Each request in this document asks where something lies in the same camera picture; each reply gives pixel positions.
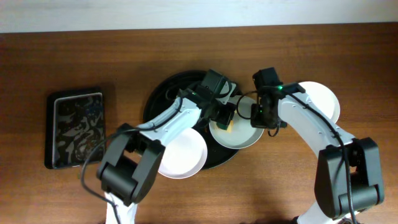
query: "white bowl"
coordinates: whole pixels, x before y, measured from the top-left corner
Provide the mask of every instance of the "white bowl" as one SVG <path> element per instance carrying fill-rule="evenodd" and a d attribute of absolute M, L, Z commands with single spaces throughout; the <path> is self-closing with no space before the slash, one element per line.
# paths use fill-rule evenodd
<path fill-rule="evenodd" d="M 196 130 L 188 128 L 166 146 L 158 172 L 172 179 L 187 178 L 199 172 L 206 159 L 204 138 Z"/>
<path fill-rule="evenodd" d="M 241 96 L 234 96 L 229 99 L 230 103 L 236 104 Z M 250 117 L 251 105 L 256 101 L 244 96 L 239 102 L 239 112 L 242 116 Z M 262 136 L 264 129 L 253 128 L 250 120 L 241 118 L 237 113 L 233 117 L 232 131 L 229 133 L 217 127 L 217 123 L 210 121 L 209 129 L 213 138 L 222 146 L 230 149 L 243 149 L 256 143 Z"/>
<path fill-rule="evenodd" d="M 312 103 L 334 123 L 340 116 L 340 104 L 336 95 L 326 86 L 317 82 L 300 82 Z"/>

